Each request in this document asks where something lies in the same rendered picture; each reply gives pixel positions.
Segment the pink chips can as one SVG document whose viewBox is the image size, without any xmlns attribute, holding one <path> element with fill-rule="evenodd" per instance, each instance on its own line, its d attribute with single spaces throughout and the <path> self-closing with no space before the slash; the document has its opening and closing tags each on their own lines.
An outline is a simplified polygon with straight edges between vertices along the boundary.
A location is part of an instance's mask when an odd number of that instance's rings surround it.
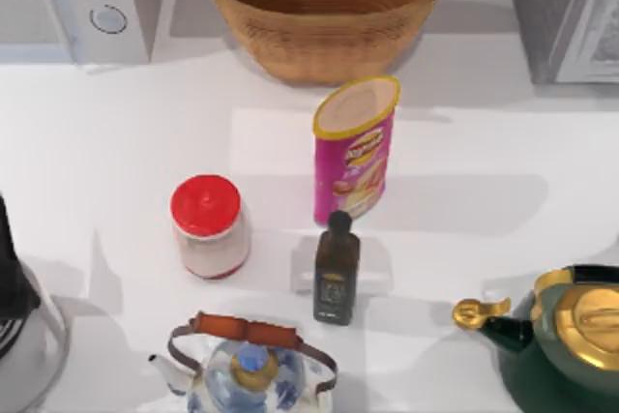
<svg viewBox="0 0 619 413">
<path fill-rule="evenodd" d="M 328 222 L 336 210 L 357 219 L 386 187 L 400 84 L 381 75 L 348 82 L 316 109 L 313 219 Z"/>
</svg>

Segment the dark olive oil bottle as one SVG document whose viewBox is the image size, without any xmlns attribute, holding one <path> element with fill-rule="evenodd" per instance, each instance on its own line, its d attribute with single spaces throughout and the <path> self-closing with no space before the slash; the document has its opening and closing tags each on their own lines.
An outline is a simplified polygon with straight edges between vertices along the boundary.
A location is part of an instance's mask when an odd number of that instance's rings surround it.
<svg viewBox="0 0 619 413">
<path fill-rule="evenodd" d="M 320 235 L 313 280 L 313 316 L 339 326 L 351 323 L 357 295 L 361 241 L 351 231 L 352 217 L 332 212 Z"/>
</svg>

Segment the white jar with red lid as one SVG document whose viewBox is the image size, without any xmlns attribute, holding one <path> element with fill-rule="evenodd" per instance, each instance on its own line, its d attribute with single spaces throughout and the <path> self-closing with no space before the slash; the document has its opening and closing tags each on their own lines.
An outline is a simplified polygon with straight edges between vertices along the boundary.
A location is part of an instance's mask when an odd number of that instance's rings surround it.
<svg viewBox="0 0 619 413">
<path fill-rule="evenodd" d="M 227 178 L 198 174 L 170 198 L 174 234 L 185 268 L 205 280 L 236 273 L 251 249 L 251 227 L 242 196 Z"/>
</svg>

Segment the woven wicker basket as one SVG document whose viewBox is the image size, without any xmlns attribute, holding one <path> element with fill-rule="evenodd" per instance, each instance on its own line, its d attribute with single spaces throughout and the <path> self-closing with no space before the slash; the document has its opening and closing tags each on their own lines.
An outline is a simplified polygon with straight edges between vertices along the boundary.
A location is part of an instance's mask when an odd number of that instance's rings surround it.
<svg viewBox="0 0 619 413">
<path fill-rule="evenodd" d="M 214 0 L 236 41 L 271 76 L 339 84 L 382 74 L 437 0 Z"/>
</svg>

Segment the blue and white teapot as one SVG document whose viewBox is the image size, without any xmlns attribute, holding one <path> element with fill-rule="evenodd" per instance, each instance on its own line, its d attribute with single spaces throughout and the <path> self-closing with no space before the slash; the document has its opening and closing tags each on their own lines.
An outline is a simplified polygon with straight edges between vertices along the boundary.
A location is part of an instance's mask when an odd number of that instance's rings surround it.
<svg viewBox="0 0 619 413">
<path fill-rule="evenodd" d="M 338 364 L 294 328 L 199 312 L 152 354 L 186 413 L 335 413 Z"/>
</svg>

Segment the microwave knob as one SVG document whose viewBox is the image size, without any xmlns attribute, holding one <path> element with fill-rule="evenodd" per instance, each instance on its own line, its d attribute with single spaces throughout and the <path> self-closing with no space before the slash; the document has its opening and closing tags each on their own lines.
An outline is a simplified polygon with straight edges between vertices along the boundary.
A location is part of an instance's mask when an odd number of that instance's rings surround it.
<svg viewBox="0 0 619 413">
<path fill-rule="evenodd" d="M 91 10 L 89 18 L 98 31 L 108 35 L 121 34 L 128 26 L 125 14 L 111 5 L 103 5 Z"/>
</svg>

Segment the green and gold kettle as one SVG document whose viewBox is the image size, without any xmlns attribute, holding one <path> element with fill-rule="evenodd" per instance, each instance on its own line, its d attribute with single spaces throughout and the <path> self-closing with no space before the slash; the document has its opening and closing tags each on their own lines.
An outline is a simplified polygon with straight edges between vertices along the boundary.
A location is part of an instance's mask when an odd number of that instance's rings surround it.
<svg viewBox="0 0 619 413">
<path fill-rule="evenodd" d="M 464 299 L 452 318 L 497 346 L 521 413 L 619 413 L 619 266 L 555 269 L 516 310 Z"/>
</svg>

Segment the pale microwave oven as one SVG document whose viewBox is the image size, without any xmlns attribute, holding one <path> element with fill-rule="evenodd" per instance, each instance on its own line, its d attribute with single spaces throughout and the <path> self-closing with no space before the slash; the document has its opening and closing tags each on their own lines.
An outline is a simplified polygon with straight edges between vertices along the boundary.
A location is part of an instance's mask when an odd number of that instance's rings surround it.
<svg viewBox="0 0 619 413">
<path fill-rule="evenodd" d="M 128 20 L 98 31 L 93 9 L 111 5 Z M 162 0 L 0 0 L 0 64 L 137 65 L 149 62 Z"/>
</svg>

